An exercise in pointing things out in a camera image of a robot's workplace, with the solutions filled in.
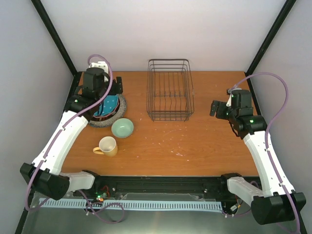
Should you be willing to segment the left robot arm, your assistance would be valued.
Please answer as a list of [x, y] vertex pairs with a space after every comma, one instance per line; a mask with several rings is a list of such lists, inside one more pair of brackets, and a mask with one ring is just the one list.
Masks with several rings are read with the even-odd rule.
[[65, 158], [81, 131], [96, 122], [112, 119], [124, 109], [122, 78], [113, 78], [107, 68], [90, 67], [76, 76], [76, 87], [70, 91], [64, 112], [50, 140], [33, 160], [24, 163], [20, 174], [31, 190], [59, 200], [66, 193], [85, 190], [90, 196], [101, 192], [101, 183], [91, 171], [61, 173]]

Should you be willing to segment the yellow mug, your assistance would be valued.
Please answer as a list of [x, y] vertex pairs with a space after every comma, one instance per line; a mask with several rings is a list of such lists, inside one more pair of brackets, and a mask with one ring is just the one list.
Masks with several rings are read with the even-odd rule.
[[111, 136], [106, 136], [99, 141], [97, 147], [93, 149], [94, 154], [113, 157], [118, 152], [116, 140]]

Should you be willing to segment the light green bowl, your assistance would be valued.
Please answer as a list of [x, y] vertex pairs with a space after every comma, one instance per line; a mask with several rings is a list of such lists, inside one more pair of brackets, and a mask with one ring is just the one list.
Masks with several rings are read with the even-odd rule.
[[111, 127], [112, 134], [118, 138], [127, 138], [134, 131], [134, 124], [127, 118], [116, 120]]

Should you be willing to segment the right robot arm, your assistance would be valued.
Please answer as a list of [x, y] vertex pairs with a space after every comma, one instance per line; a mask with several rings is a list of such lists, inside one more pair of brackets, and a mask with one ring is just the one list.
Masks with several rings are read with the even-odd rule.
[[250, 206], [258, 224], [293, 221], [306, 204], [306, 198], [288, 181], [271, 136], [266, 133], [266, 121], [263, 116], [254, 115], [252, 102], [250, 91], [234, 89], [228, 101], [212, 101], [210, 115], [227, 120], [234, 134], [244, 141], [257, 168], [261, 188], [238, 174], [224, 174], [222, 178], [228, 191]]

